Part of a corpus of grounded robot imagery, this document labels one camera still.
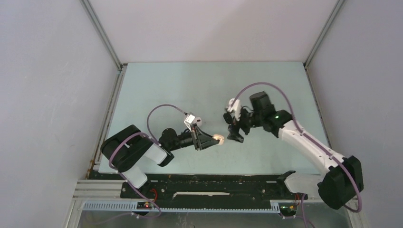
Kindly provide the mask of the beige earbud charging case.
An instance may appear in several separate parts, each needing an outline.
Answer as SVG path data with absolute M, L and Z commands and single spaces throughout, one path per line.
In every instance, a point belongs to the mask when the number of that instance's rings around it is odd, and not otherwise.
M 213 138 L 218 141 L 218 145 L 223 145 L 224 144 L 225 137 L 223 135 L 214 134 Z

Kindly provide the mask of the white earbud charging case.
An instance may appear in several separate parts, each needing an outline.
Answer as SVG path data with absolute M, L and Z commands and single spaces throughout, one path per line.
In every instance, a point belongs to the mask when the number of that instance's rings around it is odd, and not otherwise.
M 202 119 L 200 117 L 196 117 L 194 119 L 194 122 L 197 123 L 197 124 L 202 124 Z

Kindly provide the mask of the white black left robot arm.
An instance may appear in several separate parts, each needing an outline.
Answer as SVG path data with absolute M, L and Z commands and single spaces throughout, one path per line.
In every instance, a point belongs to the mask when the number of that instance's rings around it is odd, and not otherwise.
M 150 184 L 138 165 L 142 157 L 164 167 L 173 160 L 172 151 L 189 146 L 201 151 L 222 145 L 224 139 L 218 134 L 205 133 L 194 123 L 180 134 L 172 128 L 167 128 L 156 141 L 135 125 L 130 125 L 104 141 L 100 151 L 107 158 L 109 167 L 122 174 L 125 181 L 131 183 L 132 192 L 137 197 L 144 198 L 150 192 Z

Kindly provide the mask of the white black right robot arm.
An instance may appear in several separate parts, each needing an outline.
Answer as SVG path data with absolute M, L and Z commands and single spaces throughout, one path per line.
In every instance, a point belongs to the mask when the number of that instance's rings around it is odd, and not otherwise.
M 252 110 L 248 111 L 239 99 L 232 98 L 223 115 L 228 123 L 228 139 L 243 142 L 242 130 L 251 128 L 264 131 L 295 147 L 319 171 L 318 175 L 288 171 L 277 182 L 277 194 L 284 199 L 294 193 L 305 193 L 320 198 L 332 209 L 345 207 L 347 202 L 364 189 L 362 165 L 354 156 L 345 157 L 316 140 L 294 120 L 286 110 L 276 110 L 264 91 L 249 98 Z

